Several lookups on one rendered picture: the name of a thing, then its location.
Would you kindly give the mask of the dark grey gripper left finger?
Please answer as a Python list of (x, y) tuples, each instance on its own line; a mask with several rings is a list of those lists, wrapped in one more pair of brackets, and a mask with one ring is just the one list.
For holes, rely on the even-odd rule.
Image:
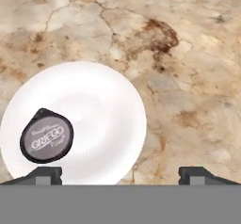
[(62, 185), (61, 167), (38, 167), (29, 174), (19, 177), (2, 185)]

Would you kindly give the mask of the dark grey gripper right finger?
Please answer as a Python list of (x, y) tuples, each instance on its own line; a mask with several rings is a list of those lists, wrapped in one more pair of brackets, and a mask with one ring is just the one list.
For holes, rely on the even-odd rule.
[(239, 185), (237, 182), (212, 174), (204, 167), (179, 167), (179, 185)]

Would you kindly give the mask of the white round plate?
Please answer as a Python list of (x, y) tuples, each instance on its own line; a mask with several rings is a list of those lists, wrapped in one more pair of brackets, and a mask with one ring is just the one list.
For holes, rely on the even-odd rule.
[[(70, 151), (48, 164), (30, 162), (20, 150), (22, 131), (41, 108), (67, 118), (74, 133)], [(65, 185), (112, 185), (134, 165), (146, 132), (144, 103), (127, 78), (100, 63), (66, 62), (37, 73), (13, 95), (0, 123), (0, 150), (14, 178), (61, 167)]]

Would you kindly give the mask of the black-lidded yogurt container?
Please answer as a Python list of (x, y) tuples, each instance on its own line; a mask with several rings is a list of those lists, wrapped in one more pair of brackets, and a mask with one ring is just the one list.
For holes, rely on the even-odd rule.
[(67, 118), (41, 108), (23, 129), (20, 150), (30, 162), (48, 164), (70, 151), (73, 137), (73, 127)]

